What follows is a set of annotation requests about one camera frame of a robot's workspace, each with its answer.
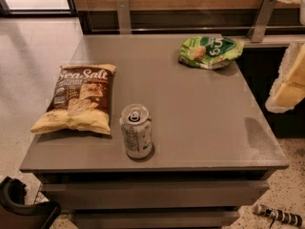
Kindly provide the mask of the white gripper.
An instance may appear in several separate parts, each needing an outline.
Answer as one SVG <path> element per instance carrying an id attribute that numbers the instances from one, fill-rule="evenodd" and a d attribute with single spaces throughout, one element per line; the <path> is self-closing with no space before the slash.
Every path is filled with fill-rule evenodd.
<path id="1" fill-rule="evenodd" d="M 271 113 L 282 114 L 293 110 L 304 97 L 305 44 L 294 42 L 284 53 L 265 107 Z"/>

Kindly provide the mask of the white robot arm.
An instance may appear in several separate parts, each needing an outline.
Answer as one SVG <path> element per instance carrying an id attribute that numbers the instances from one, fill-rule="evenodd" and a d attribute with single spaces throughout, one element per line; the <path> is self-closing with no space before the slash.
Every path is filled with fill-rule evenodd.
<path id="1" fill-rule="evenodd" d="M 276 1 L 298 4 L 299 21 L 305 25 L 305 0 Z M 305 98 L 305 43 L 290 44 L 284 53 L 278 73 L 265 107 L 271 113 L 282 114 L 293 110 Z"/>

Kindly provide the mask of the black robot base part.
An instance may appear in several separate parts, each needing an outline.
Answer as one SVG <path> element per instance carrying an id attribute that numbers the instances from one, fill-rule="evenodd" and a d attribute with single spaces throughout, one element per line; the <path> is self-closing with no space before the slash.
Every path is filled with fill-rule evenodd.
<path id="1" fill-rule="evenodd" d="M 50 229 L 61 214 L 55 201 L 26 205 L 26 185 L 5 177 L 0 183 L 0 229 Z"/>

